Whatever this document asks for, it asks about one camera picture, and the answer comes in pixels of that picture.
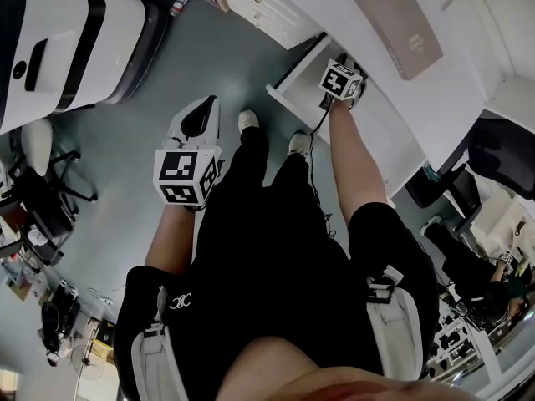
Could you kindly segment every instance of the shoe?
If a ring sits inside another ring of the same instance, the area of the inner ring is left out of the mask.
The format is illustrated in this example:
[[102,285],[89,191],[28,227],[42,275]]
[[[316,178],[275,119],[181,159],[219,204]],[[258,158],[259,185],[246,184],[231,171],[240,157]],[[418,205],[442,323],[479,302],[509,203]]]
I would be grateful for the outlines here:
[[432,224],[441,224],[442,223],[442,217],[441,216],[433,216],[429,221],[427,221],[420,229],[420,234],[425,237],[425,231],[428,229],[428,227]]
[[237,128],[240,130],[240,134],[243,132],[243,130],[250,128],[251,126],[260,128],[258,117],[252,110],[242,111],[237,118]]
[[293,134],[293,137],[290,140],[290,146],[288,147],[288,156],[297,153],[307,159],[309,151],[310,137],[301,130]]

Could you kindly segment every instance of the white machine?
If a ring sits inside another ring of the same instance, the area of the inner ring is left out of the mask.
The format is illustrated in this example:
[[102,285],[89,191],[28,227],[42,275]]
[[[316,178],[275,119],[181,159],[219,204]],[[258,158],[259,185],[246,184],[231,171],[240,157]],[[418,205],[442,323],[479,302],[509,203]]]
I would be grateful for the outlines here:
[[166,204],[203,206],[220,174],[219,99],[211,95],[188,105],[171,121],[157,150],[153,183]]
[[141,0],[0,0],[0,134],[128,99],[166,23]]

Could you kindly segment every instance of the white logo on sleeve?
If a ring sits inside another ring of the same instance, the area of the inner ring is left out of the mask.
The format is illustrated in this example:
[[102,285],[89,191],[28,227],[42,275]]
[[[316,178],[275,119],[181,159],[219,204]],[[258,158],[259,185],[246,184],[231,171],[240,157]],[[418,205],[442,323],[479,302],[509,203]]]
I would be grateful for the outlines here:
[[190,292],[184,294],[180,297],[173,298],[174,305],[169,306],[170,309],[182,309],[183,307],[188,307],[191,304],[191,300],[186,302],[186,299],[191,295]]

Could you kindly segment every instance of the white cube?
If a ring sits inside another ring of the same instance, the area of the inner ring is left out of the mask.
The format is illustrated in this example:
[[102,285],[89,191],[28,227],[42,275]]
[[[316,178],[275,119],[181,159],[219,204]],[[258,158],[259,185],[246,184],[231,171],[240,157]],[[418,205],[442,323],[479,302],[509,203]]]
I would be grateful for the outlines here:
[[153,184],[166,204],[202,206],[219,176],[221,149],[157,150]]
[[359,93],[361,82],[360,74],[331,59],[319,87],[338,99],[353,99]]

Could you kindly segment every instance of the white desk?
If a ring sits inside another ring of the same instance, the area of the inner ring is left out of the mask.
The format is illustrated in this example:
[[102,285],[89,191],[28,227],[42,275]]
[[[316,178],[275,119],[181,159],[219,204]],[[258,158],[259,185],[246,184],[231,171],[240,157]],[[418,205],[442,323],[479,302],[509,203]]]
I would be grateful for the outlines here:
[[[444,57],[411,81],[403,80],[385,46],[353,0],[289,0],[321,25],[350,53],[412,131],[431,165],[438,169],[481,113],[485,94],[475,72],[485,61],[471,61],[471,20],[442,8],[448,0],[417,0],[438,37]],[[499,69],[490,89],[497,87]]]

